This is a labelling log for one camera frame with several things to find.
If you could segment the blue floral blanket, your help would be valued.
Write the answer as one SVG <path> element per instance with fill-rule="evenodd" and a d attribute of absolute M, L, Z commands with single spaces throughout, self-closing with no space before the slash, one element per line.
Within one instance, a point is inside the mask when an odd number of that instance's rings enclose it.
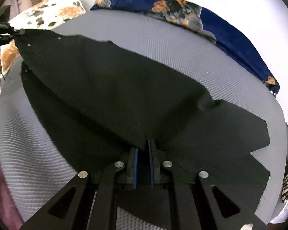
<path fill-rule="evenodd" d="M 280 85 L 251 41 L 214 12 L 187 0 L 95 0 L 91 10 L 112 9 L 143 14 L 182 26 L 214 43 L 257 77 L 276 96 Z"/>

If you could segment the floral white orange pillow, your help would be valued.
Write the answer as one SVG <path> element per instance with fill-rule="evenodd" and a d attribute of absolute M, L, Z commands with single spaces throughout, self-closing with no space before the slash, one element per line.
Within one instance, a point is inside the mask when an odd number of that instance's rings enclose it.
<path fill-rule="evenodd" d="M 52 30 L 86 13 L 80 0 L 45 0 L 9 21 L 15 29 Z M 2 73 L 6 74 L 20 56 L 14 40 L 0 47 Z"/>

